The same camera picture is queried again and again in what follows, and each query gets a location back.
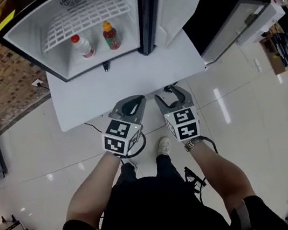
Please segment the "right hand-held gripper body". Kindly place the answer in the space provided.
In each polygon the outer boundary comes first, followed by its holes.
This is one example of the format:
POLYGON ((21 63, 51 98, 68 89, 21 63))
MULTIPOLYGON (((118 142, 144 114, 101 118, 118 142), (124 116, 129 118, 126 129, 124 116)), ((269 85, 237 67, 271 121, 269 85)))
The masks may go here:
POLYGON ((175 102, 167 105, 158 95, 155 95, 154 100, 164 116, 169 131, 179 142, 200 136, 200 122, 191 94, 179 86, 170 85, 168 89, 176 95, 175 102))

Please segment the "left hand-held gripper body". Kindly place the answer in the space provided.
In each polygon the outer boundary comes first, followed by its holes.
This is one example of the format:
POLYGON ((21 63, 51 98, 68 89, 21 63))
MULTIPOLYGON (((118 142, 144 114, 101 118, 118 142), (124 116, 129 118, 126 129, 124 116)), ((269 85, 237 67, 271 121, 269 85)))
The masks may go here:
POLYGON ((146 106, 144 95, 133 95, 116 103, 108 117, 111 120, 102 133, 102 149, 121 158, 130 157, 131 148, 144 137, 142 118, 146 106))

